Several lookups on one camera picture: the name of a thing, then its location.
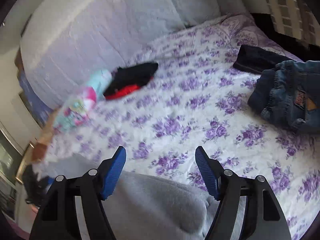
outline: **silver pin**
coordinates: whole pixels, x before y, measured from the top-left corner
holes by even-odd
[[[63,181],[64,177],[63,175],[59,175],[58,177],[56,177],[56,181]]]
[[[257,177],[257,180],[260,181],[260,182],[265,182],[266,178],[263,177],[262,175],[259,175],[259,176]]]
[[[233,172],[231,170],[225,170],[223,173],[226,176],[231,176],[233,174]]]
[[[89,172],[88,172],[88,174],[89,174],[90,176],[94,176],[94,175],[96,175],[97,173],[98,173],[98,171],[97,171],[96,169],[89,170]]]

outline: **white bedsheet with purple flowers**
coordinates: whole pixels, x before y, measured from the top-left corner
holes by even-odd
[[[259,76],[232,68],[241,44],[297,59],[244,15],[157,39],[128,62],[157,61],[154,80],[125,98],[98,103],[88,124],[55,136],[41,169],[73,153],[100,163],[122,145],[125,170],[206,190],[194,158],[202,145],[239,176],[264,175],[292,239],[299,239],[320,210],[319,140],[253,114],[246,102]]]

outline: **leather patch on jeans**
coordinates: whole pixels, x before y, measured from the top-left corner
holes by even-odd
[[[297,91],[297,94],[296,94],[296,99],[294,101],[294,103],[297,105],[297,106],[300,106],[300,107],[304,107],[304,101],[305,101],[305,93],[302,92],[302,91]]]
[[[317,108],[318,107],[316,106],[316,104],[310,98],[307,98],[307,109],[308,109],[308,111],[312,111],[312,110],[315,110]]]

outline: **checkered curtain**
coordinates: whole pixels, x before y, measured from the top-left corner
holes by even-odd
[[[266,0],[275,30],[320,46],[320,25],[302,0]]]

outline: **gray fleece fabric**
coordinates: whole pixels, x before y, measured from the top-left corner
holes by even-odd
[[[74,154],[49,163],[46,173],[53,178],[60,174],[73,178],[97,166]],[[237,221],[243,218],[245,199],[240,203]],[[102,205],[117,240],[203,240],[219,202],[191,185],[123,171]],[[76,209],[82,240],[90,239],[80,197],[76,197]],[[236,223],[231,239],[238,239],[241,223]]]

